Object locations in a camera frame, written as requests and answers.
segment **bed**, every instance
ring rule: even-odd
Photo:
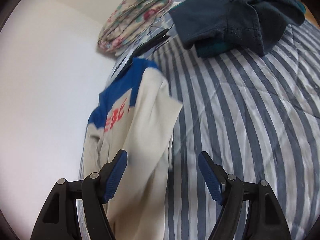
[[[241,180],[266,179],[292,239],[304,239],[320,214],[320,31],[306,20],[289,25],[264,57],[238,48],[200,59],[194,48],[183,49],[166,13],[119,57],[108,83],[132,48],[164,28],[171,38],[143,57],[158,64],[170,94],[183,102],[173,130],[165,239],[206,240],[220,213],[197,167],[201,151]],[[236,240],[247,209],[244,202]],[[86,239],[81,205],[78,211]]]

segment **folded clothes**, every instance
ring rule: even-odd
[[[304,12],[297,0],[186,0],[169,11],[183,47],[195,44],[198,57],[237,45],[263,56],[288,24],[304,22]]]
[[[172,0],[123,0],[100,31],[98,47],[103,52],[121,50],[166,12],[171,3]]]

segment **white wall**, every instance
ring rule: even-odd
[[[122,0],[23,0],[0,32],[0,208],[29,239],[57,179],[77,180],[114,60],[96,52]]]

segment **folded blanket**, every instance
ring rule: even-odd
[[[100,31],[98,47],[103,52],[116,52],[127,46],[171,3],[172,0],[123,0]]]

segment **metal screw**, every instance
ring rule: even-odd
[[[62,185],[62,184],[65,183],[65,182],[66,182],[66,180],[65,180],[64,178],[58,179],[58,181],[57,181],[57,183],[58,183],[59,185]]]
[[[268,182],[264,179],[262,181],[260,181],[260,184],[265,187],[268,186]]]
[[[235,175],[233,175],[233,174],[228,174],[228,179],[230,179],[230,180],[236,180],[236,176]]]
[[[96,179],[97,177],[99,177],[99,173],[97,173],[97,172],[93,172],[90,174],[91,179]]]

